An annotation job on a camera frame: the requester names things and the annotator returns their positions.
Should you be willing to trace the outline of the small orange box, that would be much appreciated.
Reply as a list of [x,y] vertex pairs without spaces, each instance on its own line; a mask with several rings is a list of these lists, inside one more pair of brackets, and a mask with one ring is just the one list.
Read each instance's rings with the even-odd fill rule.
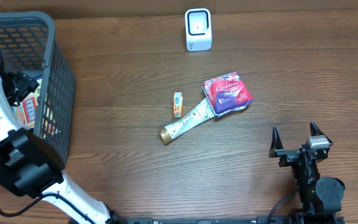
[[180,119],[183,113],[183,93],[175,92],[173,95],[173,117]]

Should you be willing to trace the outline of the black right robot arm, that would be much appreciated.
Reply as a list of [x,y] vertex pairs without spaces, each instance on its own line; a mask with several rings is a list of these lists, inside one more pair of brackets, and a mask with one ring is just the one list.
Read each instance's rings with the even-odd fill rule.
[[316,125],[310,123],[311,136],[298,149],[284,150],[278,131],[273,128],[269,156],[279,158],[280,167],[291,167],[301,208],[294,209],[283,223],[345,224],[337,216],[346,189],[344,182],[334,177],[321,177],[317,163],[328,158],[333,145]]

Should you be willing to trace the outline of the white tube gold cap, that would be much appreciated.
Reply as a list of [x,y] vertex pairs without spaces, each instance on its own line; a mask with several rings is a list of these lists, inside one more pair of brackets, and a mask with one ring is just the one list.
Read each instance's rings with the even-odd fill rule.
[[214,117],[215,115],[208,99],[204,98],[185,117],[160,129],[158,136],[164,145],[167,145],[195,126]]

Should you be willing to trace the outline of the purple red Carefree pack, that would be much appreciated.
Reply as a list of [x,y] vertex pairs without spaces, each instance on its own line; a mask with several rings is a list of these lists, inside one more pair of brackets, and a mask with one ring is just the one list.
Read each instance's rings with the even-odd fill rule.
[[204,81],[202,85],[215,117],[245,109],[253,96],[237,72]]

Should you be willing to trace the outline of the yellow snack bag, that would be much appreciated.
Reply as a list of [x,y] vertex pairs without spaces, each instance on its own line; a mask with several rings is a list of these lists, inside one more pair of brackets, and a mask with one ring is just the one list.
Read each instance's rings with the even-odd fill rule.
[[[40,102],[40,94],[42,87],[42,76],[39,75],[34,78],[35,81],[39,84],[36,88],[35,92],[30,92],[23,101],[20,102],[19,106],[13,106],[12,111],[14,112],[19,124],[30,131],[35,131],[35,120],[36,120],[36,112],[39,107]],[[47,119],[51,121],[55,121],[53,118],[53,111],[46,107],[44,108],[44,113],[47,115]],[[47,120],[42,121],[41,128],[43,131],[48,132],[48,134],[54,134],[55,137],[60,137],[60,130],[58,130],[54,124],[48,123]],[[42,139],[49,140],[49,136],[47,134],[41,134]]]

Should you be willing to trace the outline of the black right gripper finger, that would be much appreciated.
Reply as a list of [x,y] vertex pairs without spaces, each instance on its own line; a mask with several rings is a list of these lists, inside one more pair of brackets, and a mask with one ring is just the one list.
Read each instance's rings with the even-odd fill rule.
[[325,136],[325,138],[328,140],[328,143],[330,146],[333,145],[332,140],[330,140],[316,125],[314,121],[310,123],[310,131],[312,136]]
[[270,150],[268,156],[270,158],[279,157],[283,154],[284,148],[277,130],[277,127],[272,128],[272,142],[270,145]]

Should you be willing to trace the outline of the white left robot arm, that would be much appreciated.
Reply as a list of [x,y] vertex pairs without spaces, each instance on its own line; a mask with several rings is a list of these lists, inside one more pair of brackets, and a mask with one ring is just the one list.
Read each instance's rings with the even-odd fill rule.
[[0,53],[0,185],[34,201],[4,217],[17,217],[40,201],[51,203],[71,223],[155,223],[152,218],[120,217],[105,203],[88,195],[65,172],[59,153],[32,131],[24,129],[12,111],[39,83],[24,73],[6,73]]

